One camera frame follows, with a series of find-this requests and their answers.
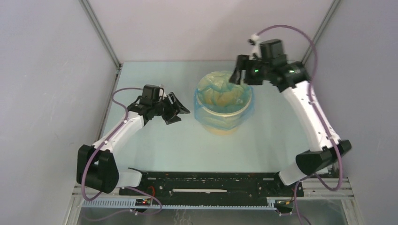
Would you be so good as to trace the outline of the blue plastic trash bag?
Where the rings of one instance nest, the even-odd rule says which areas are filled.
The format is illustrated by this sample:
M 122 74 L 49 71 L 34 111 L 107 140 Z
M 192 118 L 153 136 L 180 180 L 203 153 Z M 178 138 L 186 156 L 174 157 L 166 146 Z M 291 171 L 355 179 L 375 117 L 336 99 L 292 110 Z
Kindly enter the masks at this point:
M 242 124 L 254 111 L 254 91 L 247 84 L 229 83 L 230 71 L 214 71 L 199 81 L 194 92 L 194 118 Z

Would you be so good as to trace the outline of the yellow printed trash bin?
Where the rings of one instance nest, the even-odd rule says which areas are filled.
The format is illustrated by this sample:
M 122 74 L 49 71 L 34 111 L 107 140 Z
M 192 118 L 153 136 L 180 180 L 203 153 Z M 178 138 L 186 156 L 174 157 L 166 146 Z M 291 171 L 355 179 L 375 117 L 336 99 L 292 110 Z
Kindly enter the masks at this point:
M 214 135 L 231 135 L 241 126 L 239 123 L 224 120 L 205 120 L 200 124 L 206 131 Z

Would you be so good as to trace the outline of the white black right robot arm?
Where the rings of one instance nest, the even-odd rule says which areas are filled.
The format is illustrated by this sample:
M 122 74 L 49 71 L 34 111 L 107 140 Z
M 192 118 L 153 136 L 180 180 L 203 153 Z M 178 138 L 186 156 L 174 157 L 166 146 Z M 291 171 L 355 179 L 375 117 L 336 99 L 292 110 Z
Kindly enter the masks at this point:
M 287 61 L 282 40 L 261 41 L 253 35 L 248 42 L 253 46 L 251 54 L 237 56 L 229 82 L 262 85 L 268 81 L 277 87 L 298 116 L 309 143 L 307 151 L 298 154 L 294 163 L 275 175 L 273 190 L 285 196 L 292 184 L 340 163 L 352 145 L 333 130 L 311 88 L 305 66 L 300 61 Z

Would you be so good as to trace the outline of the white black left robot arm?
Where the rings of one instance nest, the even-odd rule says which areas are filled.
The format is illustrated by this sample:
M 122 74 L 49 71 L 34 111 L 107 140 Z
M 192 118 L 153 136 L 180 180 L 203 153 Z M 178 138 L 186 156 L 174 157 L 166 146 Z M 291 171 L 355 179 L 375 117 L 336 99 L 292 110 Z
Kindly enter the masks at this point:
M 82 145 L 77 154 L 77 183 L 111 193 L 115 188 L 130 187 L 137 195 L 148 191 L 148 182 L 139 170 L 119 169 L 115 160 L 126 142 L 154 117 L 161 117 L 167 125 L 180 122 L 179 114 L 189 114 L 176 95 L 165 93 L 161 86 L 147 84 L 130 105 L 112 101 L 124 109 L 121 120 L 102 138 L 91 145 Z

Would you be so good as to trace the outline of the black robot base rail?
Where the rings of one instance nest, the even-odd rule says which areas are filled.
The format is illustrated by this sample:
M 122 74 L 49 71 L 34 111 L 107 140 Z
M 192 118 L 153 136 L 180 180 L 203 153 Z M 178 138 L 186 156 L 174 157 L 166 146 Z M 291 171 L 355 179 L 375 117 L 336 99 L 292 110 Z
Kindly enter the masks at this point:
M 269 172 L 145 172 L 138 190 L 163 206 L 270 207 L 270 199 L 303 197 Z

